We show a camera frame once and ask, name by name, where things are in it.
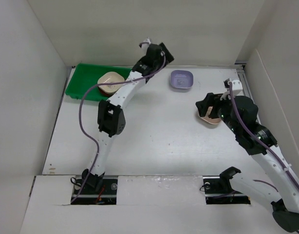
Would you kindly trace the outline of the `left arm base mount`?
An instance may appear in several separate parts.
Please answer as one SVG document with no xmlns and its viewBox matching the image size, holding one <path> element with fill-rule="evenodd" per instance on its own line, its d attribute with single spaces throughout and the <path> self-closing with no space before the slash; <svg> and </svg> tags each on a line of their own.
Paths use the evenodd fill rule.
<svg viewBox="0 0 299 234">
<path fill-rule="evenodd" d="M 71 196 L 72 205 L 116 205 L 118 177 L 106 176 L 103 178 L 101 189 L 97 192 L 88 185 L 85 185 L 81 190 L 81 178 L 72 177 L 73 192 Z"/>
</svg>

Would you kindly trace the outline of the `red round plate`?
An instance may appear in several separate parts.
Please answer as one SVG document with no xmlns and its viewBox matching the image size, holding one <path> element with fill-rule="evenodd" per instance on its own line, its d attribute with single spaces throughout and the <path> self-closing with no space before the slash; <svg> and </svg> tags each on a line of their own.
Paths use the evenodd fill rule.
<svg viewBox="0 0 299 234">
<path fill-rule="evenodd" d="M 101 93 L 101 95 L 105 96 L 105 97 L 111 97 L 111 94 L 105 93 L 101 88 L 98 88 L 99 92 Z"/>
</svg>

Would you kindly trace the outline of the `purple square bowl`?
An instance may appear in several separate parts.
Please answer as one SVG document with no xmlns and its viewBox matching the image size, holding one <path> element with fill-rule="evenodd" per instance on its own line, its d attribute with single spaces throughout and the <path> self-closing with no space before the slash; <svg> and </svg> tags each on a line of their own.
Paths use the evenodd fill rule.
<svg viewBox="0 0 299 234">
<path fill-rule="evenodd" d="M 174 70 L 170 74 L 169 83 L 174 89 L 188 90 L 194 84 L 194 77 L 190 71 Z"/>
</svg>

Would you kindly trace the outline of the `cream square bowl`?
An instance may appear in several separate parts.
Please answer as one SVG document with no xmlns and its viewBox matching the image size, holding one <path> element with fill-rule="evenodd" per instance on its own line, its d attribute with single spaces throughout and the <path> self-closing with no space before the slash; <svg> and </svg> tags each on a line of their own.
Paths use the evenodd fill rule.
<svg viewBox="0 0 299 234">
<path fill-rule="evenodd" d="M 98 88 L 102 93 L 110 96 L 113 95 L 119 88 L 123 86 L 123 84 L 114 85 L 114 83 L 124 81 L 125 79 L 117 72 L 107 72 L 98 79 L 97 84 L 105 84 L 100 85 Z"/>
</svg>

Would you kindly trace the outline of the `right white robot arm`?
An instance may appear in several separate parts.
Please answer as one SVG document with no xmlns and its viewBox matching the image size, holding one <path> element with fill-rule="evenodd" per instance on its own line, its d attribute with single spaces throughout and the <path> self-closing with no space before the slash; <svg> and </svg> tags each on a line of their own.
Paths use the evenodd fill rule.
<svg viewBox="0 0 299 234">
<path fill-rule="evenodd" d="M 258 107 L 246 96 L 233 100 L 208 93 L 195 103 L 200 117 L 220 119 L 235 135 L 235 140 L 266 172 L 276 190 L 247 179 L 236 167 L 220 173 L 216 186 L 224 192 L 237 191 L 264 206 L 286 232 L 299 232 L 299 179 L 284 156 L 275 153 L 277 140 L 258 123 Z"/>
</svg>

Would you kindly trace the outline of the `pink square bowl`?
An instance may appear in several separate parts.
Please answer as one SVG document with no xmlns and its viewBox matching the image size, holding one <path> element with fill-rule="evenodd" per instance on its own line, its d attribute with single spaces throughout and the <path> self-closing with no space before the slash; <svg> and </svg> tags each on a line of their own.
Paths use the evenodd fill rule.
<svg viewBox="0 0 299 234">
<path fill-rule="evenodd" d="M 199 113 L 197 112 L 197 117 L 199 117 L 201 120 L 203 120 L 204 122 L 211 124 L 211 125 L 218 125 L 220 124 L 222 121 L 220 118 L 210 118 L 209 115 L 212 111 L 212 106 L 208 107 L 208 110 L 206 112 L 206 115 L 204 117 L 201 117 L 199 115 Z"/>
</svg>

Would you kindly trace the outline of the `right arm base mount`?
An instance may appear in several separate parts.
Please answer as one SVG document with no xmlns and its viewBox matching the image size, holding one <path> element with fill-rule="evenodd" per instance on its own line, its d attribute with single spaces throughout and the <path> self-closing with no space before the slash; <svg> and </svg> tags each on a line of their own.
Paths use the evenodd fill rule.
<svg viewBox="0 0 299 234">
<path fill-rule="evenodd" d="M 251 204 L 248 196 L 228 188 L 218 175 L 204 176 L 200 192 L 205 195 L 206 205 Z"/>
</svg>

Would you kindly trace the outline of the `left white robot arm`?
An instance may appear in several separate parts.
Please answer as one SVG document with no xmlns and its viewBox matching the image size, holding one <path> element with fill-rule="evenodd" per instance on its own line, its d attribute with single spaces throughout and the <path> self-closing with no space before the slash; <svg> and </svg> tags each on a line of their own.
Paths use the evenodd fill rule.
<svg viewBox="0 0 299 234">
<path fill-rule="evenodd" d="M 101 100 L 98 104 L 97 124 L 99 133 L 97 140 L 86 133 L 83 128 L 81 111 L 84 97 L 80 103 L 78 113 L 80 129 L 97 146 L 96 155 L 92 158 L 88 168 L 81 174 L 81 187 L 85 186 L 89 192 L 94 194 L 102 189 L 106 161 L 112 143 L 125 128 L 124 110 L 126 106 L 141 87 L 174 60 L 164 43 L 154 44 L 147 40 L 140 43 L 139 47 L 146 49 L 145 55 L 133 66 L 128 78 L 124 82 L 119 82 L 122 87 L 110 98 Z"/>
</svg>

